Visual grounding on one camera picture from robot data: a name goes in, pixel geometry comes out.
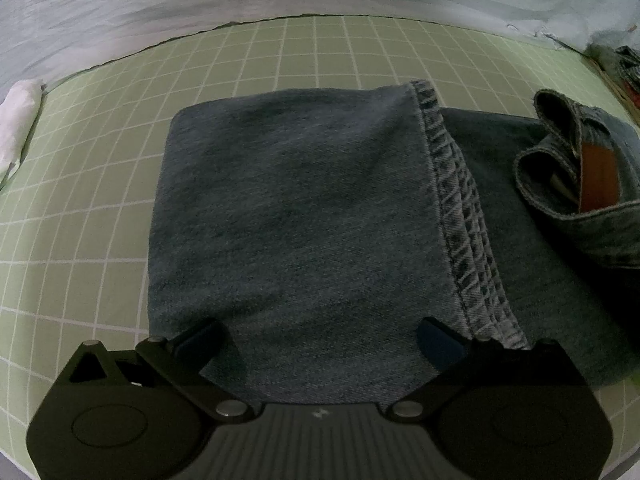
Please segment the green grid cutting mat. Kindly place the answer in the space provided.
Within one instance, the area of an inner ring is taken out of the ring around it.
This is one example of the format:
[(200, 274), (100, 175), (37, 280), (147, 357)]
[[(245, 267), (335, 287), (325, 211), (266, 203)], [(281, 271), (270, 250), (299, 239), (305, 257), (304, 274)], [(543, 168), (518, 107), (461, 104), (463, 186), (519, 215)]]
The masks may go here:
[(171, 117), (288, 88), (429, 79), (439, 102), (530, 117), (553, 89), (625, 107), (580, 54), (434, 23), (305, 16), (164, 42), (48, 92), (1, 192), (1, 468), (34, 478), (27, 425), (78, 344), (131, 349), (148, 332), (146, 252)]

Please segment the white folded garment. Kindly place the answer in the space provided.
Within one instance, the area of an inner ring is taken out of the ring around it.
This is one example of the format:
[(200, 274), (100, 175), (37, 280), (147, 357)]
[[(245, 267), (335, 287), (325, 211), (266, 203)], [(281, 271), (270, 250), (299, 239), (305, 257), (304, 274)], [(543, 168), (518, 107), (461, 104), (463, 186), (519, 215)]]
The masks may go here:
[(40, 111), (41, 100), (42, 82), (24, 79), (11, 87), (1, 103), (1, 184), (21, 165), (22, 151)]

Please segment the open storage bag with red trim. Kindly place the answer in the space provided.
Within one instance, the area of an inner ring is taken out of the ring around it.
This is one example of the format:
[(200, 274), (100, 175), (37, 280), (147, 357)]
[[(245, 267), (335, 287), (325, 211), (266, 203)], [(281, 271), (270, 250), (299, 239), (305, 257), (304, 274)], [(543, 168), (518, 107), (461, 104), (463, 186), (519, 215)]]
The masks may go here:
[(605, 44), (590, 44), (586, 55), (595, 60), (610, 76), (612, 81), (622, 87), (639, 92), (639, 51), (623, 46), (612, 48)]

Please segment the blue denim jeans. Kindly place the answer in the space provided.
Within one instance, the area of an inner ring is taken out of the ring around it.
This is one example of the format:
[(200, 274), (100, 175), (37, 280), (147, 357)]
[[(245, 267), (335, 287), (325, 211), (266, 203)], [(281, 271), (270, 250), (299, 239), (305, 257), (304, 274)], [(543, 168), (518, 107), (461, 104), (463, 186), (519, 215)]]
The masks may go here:
[(432, 316), (559, 341), (592, 388), (639, 367), (639, 138), (553, 90), (535, 118), (440, 108), (425, 80), (297, 89), (172, 118), (149, 240), (150, 331), (232, 347), (250, 403), (390, 403), (430, 380)]

